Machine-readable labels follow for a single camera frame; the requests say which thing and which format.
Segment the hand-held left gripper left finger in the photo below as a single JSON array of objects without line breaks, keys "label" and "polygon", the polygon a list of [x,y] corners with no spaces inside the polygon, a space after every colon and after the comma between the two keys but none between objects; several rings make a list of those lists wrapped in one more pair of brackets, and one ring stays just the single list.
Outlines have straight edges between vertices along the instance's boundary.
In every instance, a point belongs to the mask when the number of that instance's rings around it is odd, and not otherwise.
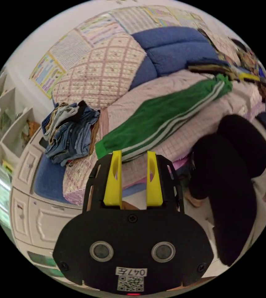
[{"label": "hand-held left gripper left finger", "polygon": [[106,207],[122,208],[122,151],[113,151],[103,203]]}]

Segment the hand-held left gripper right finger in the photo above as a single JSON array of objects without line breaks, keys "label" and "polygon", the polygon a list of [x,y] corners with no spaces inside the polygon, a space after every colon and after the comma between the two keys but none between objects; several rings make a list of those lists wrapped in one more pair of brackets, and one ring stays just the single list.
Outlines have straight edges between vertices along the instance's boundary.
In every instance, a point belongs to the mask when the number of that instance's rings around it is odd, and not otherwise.
[{"label": "hand-held left gripper right finger", "polygon": [[160,207],[163,196],[156,153],[147,152],[147,207]]}]

